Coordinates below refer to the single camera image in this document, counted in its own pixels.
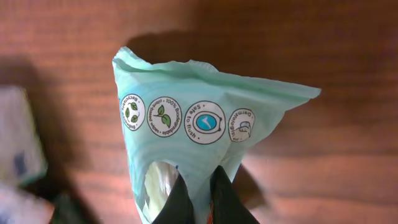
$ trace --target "mint green package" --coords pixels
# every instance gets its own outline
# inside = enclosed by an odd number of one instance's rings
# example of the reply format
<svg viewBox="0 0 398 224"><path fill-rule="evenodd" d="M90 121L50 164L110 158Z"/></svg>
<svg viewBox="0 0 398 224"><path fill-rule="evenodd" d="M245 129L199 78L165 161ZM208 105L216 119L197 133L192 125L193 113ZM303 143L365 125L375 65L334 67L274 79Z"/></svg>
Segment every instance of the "mint green package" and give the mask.
<svg viewBox="0 0 398 224"><path fill-rule="evenodd" d="M148 204L159 199L149 195L147 180L170 178L161 166L154 168L159 176L146 175L151 164L165 162L178 169L196 223L206 223L209 179L216 167L222 165L232 181L244 153L270 135L285 111L320 94L318 88L219 72L205 62L150 64L127 47L113 58L113 67L132 188L143 223L153 221ZM158 191L165 192L170 183Z"/></svg>

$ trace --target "wooden table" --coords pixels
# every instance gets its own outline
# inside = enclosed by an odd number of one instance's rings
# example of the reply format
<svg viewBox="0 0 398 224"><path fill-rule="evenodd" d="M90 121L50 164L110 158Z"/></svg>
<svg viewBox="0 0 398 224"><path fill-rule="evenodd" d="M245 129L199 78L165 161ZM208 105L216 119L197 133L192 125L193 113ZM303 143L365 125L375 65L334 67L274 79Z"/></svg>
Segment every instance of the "wooden table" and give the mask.
<svg viewBox="0 0 398 224"><path fill-rule="evenodd" d="M111 59L207 61L302 83L243 160L261 223L398 222L398 4L381 1L3 0L0 81L28 89L50 162L100 223L139 223Z"/></svg>

